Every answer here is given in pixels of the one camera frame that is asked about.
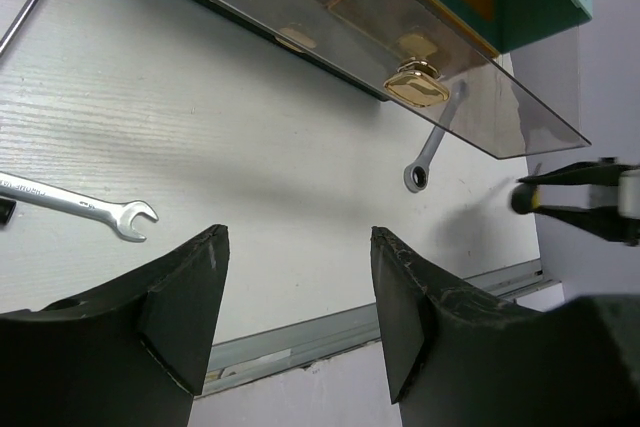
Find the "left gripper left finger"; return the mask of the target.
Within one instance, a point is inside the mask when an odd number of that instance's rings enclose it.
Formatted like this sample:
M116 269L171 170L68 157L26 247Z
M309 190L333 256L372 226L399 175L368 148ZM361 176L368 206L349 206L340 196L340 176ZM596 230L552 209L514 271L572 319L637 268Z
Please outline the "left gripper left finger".
M1 317L5 426L184 426L204 387L229 264L211 226L39 311Z

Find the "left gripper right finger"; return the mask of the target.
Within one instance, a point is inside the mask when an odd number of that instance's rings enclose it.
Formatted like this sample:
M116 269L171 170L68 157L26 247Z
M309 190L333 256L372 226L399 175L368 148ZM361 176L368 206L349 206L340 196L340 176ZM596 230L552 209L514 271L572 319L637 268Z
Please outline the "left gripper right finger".
M406 426L635 426L639 299L576 298L538 312L371 233L390 398Z

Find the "silver open-end combination wrench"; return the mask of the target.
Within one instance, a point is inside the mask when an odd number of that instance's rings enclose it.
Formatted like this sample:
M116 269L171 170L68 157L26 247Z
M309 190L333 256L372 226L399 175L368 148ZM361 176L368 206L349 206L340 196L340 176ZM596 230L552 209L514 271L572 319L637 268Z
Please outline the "silver open-end combination wrench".
M126 203L107 202L5 172L1 173L1 195L101 222L109 226L119 238L128 242L140 243L146 240L146 236L133 226L136 217L143 216L151 222L159 220L155 210L141 200Z

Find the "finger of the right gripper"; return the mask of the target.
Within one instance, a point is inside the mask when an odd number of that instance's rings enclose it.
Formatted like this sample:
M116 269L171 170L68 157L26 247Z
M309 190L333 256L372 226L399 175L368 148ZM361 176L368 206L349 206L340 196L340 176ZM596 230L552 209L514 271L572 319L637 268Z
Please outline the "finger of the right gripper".
M533 175L519 179L517 195L534 197L542 185L586 185L592 196L622 197L626 178L631 178L638 173L638 165L620 164L616 159L581 161L544 174L536 170Z
M621 216L616 207L584 209L538 206L534 212L560 220L609 242L631 247L639 245L639 220Z

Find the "small black-green precision screwdriver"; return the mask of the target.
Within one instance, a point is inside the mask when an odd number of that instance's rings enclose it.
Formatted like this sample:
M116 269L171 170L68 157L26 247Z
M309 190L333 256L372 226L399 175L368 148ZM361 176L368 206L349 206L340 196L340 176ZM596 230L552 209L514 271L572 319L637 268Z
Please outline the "small black-green precision screwdriver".
M0 227L3 228L10 222L17 203L12 199L0 199Z

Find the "silver ratcheting ring wrench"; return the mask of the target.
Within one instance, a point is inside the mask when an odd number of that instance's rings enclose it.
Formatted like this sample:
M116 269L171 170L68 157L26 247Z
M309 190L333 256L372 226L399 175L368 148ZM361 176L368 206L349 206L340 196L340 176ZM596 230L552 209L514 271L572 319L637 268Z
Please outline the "silver ratcheting ring wrench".
M416 159L405 167L403 180L405 187L411 193L419 193L427 187L430 165L442 142L445 128L450 126L458 107L468 95L469 87L466 81L460 80L454 84L451 96L440 117L441 123L433 127Z

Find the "yellow-black handled screwdriver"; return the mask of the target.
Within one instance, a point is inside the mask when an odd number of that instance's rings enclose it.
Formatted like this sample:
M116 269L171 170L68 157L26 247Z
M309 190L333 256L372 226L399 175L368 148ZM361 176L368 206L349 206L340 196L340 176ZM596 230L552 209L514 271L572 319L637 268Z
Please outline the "yellow-black handled screwdriver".
M540 206L540 184L519 179L510 195L510 208L518 215L534 213Z

